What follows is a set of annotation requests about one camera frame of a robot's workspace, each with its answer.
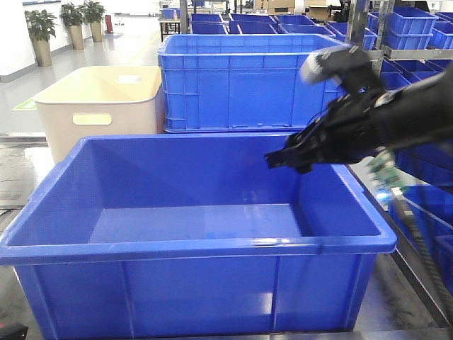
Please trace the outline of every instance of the crate handle hole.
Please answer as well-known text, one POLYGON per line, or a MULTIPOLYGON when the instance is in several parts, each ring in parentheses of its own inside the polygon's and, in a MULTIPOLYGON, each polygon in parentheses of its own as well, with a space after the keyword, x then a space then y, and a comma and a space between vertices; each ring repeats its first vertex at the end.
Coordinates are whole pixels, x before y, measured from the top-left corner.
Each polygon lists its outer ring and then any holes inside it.
POLYGON ((141 81, 141 76, 135 74, 122 74, 116 79, 116 82, 119 84, 136 84, 140 83, 141 81))
POLYGON ((112 116, 108 113, 75 113, 72 122, 75 125, 110 125, 112 116))

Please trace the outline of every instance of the gold planter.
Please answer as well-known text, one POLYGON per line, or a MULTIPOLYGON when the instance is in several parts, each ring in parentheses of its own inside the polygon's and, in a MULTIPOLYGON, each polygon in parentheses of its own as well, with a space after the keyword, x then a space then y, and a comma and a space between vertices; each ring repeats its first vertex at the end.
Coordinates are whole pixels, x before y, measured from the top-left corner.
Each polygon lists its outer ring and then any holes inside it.
POLYGON ((33 49, 35 51, 36 61, 39 66, 50 66, 52 65, 52 59, 50 58, 50 46, 49 42, 45 40, 31 40, 33 49))
POLYGON ((93 41, 95 43, 100 43, 102 41, 102 23, 95 21, 94 23, 90 23, 90 27, 93 41))
POLYGON ((69 35, 71 36, 72 47, 75 50, 84 49, 84 37, 82 36, 82 26, 69 26, 69 35))

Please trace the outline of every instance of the blue plastic crate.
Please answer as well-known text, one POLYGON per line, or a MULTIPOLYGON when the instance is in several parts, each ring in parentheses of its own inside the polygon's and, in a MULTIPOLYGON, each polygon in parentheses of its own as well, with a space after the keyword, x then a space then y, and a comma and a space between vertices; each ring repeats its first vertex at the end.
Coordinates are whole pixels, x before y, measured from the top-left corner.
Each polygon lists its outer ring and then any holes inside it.
POLYGON ((437 20, 428 12, 413 7, 395 7, 386 18, 386 29, 395 34, 431 34, 437 20))
POLYGON ((192 22, 199 21, 203 23, 223 23, 220 14, 192 13, 192 22))
POLYGON ((290 25, 316 25, 308 16, 303 15, 279 15, 275 17, 278 22, 290 25))
POLYGON ((178 18, 181 17, 181 10, 176 7, 171 7, 171 8, 163 8, 162 9, 162 17, 167 18, 167 19, 173 19, 173 15, 176 11, 176 14, 178 15, 178 18))
POLYGON ((231 34, 278 34, 278 29, 269 23, 230 21, 231 34))
POLYGON ((424 50, 432 34, 398 34, 391 30, 384 33, 384 44, 396 50, 424 50))
MULTIPOLYGON (((451 147, 453 141, 446 141, 451 147)), ((398 168, 434 186, 453 186, 452 155, 437 144, 395 152, 398 168)))
POLYGON ((379 30, 379 12, 370 12, 367 17, 367 27, 373 33, 379 30))
POLYGON ((168 132, 294 130, 326 107, 326 83, 306 84, 322 35, 172 35, 159 48, 168 132))
POLYGON ((403 71, 395 65, 395 62, 383 60, 381 73, 403 73, 403 71))
MULTIPOLYGON (((336 39, 339 41, 346 41, 346 36, 348 32, 348 23, 327 23, 326 27, 335 34, 336 39)), ((374 42, 377 39, 377 35, 370 31, 368 28, 365 28, 365 36, 363 38, 363 49, 372 50, 374 47, 374 42)))
MULTIPOLYGON (((442 263, 444 262, 443 257, 445 255, 440 251, 438 239, 453 235, 453 226, 445 219, 445 217, 449 219, 453 217, 453 196, 432 186, 413 186, 404 195, 414 214, 417 227, 428 246, 431 256, 439 268, 442 268, 442 263)), ((403 221, 392 205, 389 206, 389 214, 416 247, 411 233, 403 224, 403 221)))
POLYGON ((223 23, 192 22, 193 34, 228 34, 223 23))
POLYGON ((444 50, 453 48, 453 23, 436 23, 432 29, 432 37, 428 46, 444 50))
POLYGON ((433 72, 434 69, 428 64, 419 60, 396 60, 394 65, 398 67, 404 74, 413 72, 433 72))
POLYGON ((400 73, 382 73, 381 80, 387 91, 397 90, 411 83, 400 73))
POLYGON ((445 20, 449 22, 453 22, 453 13, 451 12, 436 12, 436 16, 439 17, 440 20, 445 20))
POLYGON ((329 29, 324 26, 317 25, 280 24, 279 31, 281 33, 322 34, 331 38, 335 37, 335 34, 333 34, 329 29))
POLYGON ((450 59, 429 59, 426 60, 426 65, 429 65, 435 71, 443 72, 451 62, 450 59))
POLYGON ((426 79, 432 76, 435 76, 439 72, 436 71, 431 71, 431 72, 412 72, 408 75, 405 75, 407 80, 409 80, 411 83, 416 83, 417 81, 420 81, 422 79, 426 79))
POLYGON ((352 329, 396 236, 344 166, 269 170, 286 137, 82 139, 0 241, 44 338, 352 329))
POLYGON ((229 17, 230 21, 248 21, 254 23, 272 23, 272 24, 277 23, 271 16, 261 16, 257 14, 230 13, 229 17))

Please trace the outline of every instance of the stacked blue crates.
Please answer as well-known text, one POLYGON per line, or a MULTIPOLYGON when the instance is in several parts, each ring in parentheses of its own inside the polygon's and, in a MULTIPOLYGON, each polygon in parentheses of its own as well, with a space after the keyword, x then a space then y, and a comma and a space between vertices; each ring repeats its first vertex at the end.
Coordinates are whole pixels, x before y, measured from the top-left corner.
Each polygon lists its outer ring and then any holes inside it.
POLYGON ((229 14, 231 34, 277 34, 278 23, 272 16, 255 14, 229 14))
POLYGON ((193 13, 190 25, 194 34, 228 34, 220 14, 193 13))
MULTIPOLYGON (((453 195, 434 186, 412 186, 404 195, 445 285, 453 293, 453 195)), ((411 233, 393 207, 389 214, 415 246, 411 233)))
POLYGON ((229 32, 231 34, 278 34, 272 24, 248 21, 230 21, 229 32))
POLYGON ((177 7, 163 8, 162 9, 162 18, 173 19, 175 11, 176 11, 176 15, 178 16, 178 18, 180 18, 181 10, 177 7))
POLYGON ((435 69, 419 60, 400 60, 394 64, 403 72, 403 75, 411 82, 416 83, 421 79, 434 76, 438 73, 435 69))
POLYGON ((438 72, 443 72, 448 67, 451 59, 429 59, 426 60, 426 65, 438 72))
POLYGON ((367 27, 373 33, 377 33, 377 31, 379 29, 379 12, 368 13, 367 27))
POLYGON ((395 50, 424 50, 437 16, 413 7, 395 7, 387 16, 384 44, 395 50))
POLYGON ((441 50, 453 48, 453 23, 449 21, 437 22, 432 29, 432 37, 428 46, 441 50))
POLYGON ((396 165, 408 174, 434 186, 453 187, 453 161, 452 155, 448 152, 453 141, 449 140, 444 144, 447 145, 446 149, 437 144, 427 144, 396 152, 396 165))
POLYGON ((278 27, 280 33, 322 34, 331 38, 335 37, 335 34, 324 26, 281 23, 278 27))
POLYGON ((308 16, 303 15, 279 15, 275 16, 279 23, 289 24, 289 25, 316 25, 308 16))
MULTIPOLYGON (((348 23, 327 23, 326 27, 335 34, 335 37, 339 41, 346 41, 348 23)), ((377 39, 377 35, 370 31, 368 28, 365 29, 365 36, 363 38, 364 50, 372 50, 374 43, 377 39)))
POLYGON ((337 45, 322 35, 173 35, 158 51, 165 129, 302 129, 340 92, 304 83, 299 69, 310 52, 337 45))

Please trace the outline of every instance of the crate rim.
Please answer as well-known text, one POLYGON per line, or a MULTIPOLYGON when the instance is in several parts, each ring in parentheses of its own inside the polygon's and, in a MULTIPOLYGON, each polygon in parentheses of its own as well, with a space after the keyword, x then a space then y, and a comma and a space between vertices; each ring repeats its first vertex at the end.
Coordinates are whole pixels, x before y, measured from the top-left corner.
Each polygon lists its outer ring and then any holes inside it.
MULTIPOLYGON (((345 42, 338 41, 334 38, 331 38, 328 35, 322 35, 322 34, 313 34, 313 33, 300 33, 299 35, 315 35, 318 37, 321 37, 322 39, 328 40, 332 43, 335 43, 336 45, 344 46, 344 47, 350 47, 349 44, 345 42)), ((230 36, 240 36, 240 37, 256 37, 256 36, 267 36, 267 37, 288 37, 289 35, 287 34, 187 34, 187 35, 170 35, 164 39, 164 41, 160 44, 158 50, 157 50, 157 55, 158 56, 165 56, 165 57, 181 57, 181 56, 189 56, 189 57, 194 57, 194 56, 210 56, 210 57, 226 57, 226 56, 252 56, 255 57, 257 55, 309 55, 312 52, 257 52, 257 53, 250 53, 250 52, 240 52, 240 53, 167 53, 165 52, 168 44, 172 39, 178 39, 179 37, 184 37, 184 36, 195 36, 195 37, 230 37, 230 36)))
POLYGON ((88 144, 96 140, 169 140, 169 139, 212 139, 284 137, 289 133, 238 132, 238 133, 194 133, 191 135, 109 135, 85 137, 79 140, 68 156, 58 163, 30 196, 29 203, 11 225, 0 236, 0 265, 58 264, 61 262, 134 261, 148 259, 180 259, 225 256, 275 256, 316 254, 376 254, 392 252, 396 246, 396 235, 391 231, 381 213, 365 195, 363 187, 344 165, 331 166, 336 176, 341 177, 347 189, 356 197, 357 204, 374 223, 379 234, 355 237, 291 237, 256 239, 202 239, 157 242, 124 242, 115 244, 51 244, 11 246, 9 242, 25 223, 22 216, 31 214, 59 178, 71 166, 73 159, 88 144))

